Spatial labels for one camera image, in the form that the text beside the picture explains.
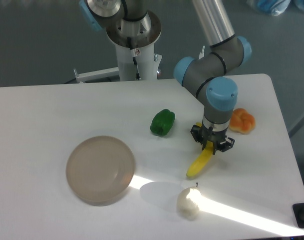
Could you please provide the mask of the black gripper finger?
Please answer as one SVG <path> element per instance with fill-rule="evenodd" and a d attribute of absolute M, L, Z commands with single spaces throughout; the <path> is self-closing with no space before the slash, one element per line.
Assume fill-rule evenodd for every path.
<path fill-rule="evenodd" d="M 190 130 L 190 133 L 194 141 L 200 143 L 202 150 L 204 150 L 207 145 L 207 137 L 204 135 L 203 127 L 194 124 Z"/>
<path fill-rule="evenodd" d="M 217 151 L 226 152 L 234 146 L 235 140 L 231 137 L 227 137 L 224 142 L 213 142 L 213 151 L 212 154 L 215 154 Z"/>

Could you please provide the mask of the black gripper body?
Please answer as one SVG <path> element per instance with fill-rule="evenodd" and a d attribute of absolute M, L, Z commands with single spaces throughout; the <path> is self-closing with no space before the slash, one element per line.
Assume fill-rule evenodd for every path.
<path fill-rule="evenodd" d="M 210 121 L 202 121 L 199 142 L 206 146 L 207 141 L 213 143 L 215 147 L 222 147 L 226 143 L 226 131 L 228 122 L 218 124 Z"/>

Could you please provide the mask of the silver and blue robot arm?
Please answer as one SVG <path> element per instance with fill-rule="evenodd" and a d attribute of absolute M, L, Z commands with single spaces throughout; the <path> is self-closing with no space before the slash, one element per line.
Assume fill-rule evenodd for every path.
<path fill-rule="evenodd" d="M 193 6 L 210 46 L 199 59 L 185 57 L 174 68 L 174 78 L 203 106 L 201 126 L 191 134 L 212 153 L 225 152 L 234 145 L 226 136 L 237 102 L 238 88 L 226 73 L 244 64 L 252 54 L 250 43 L 236 36 L 220 0 L 195 0 Z M 161 56 L 154 44 L 161 34 L 159 18 L 143 0 L 82 0 L 80 10 L 95 30 L 106 30 L 116 49 L 121 81 L 156 80 Z"/>

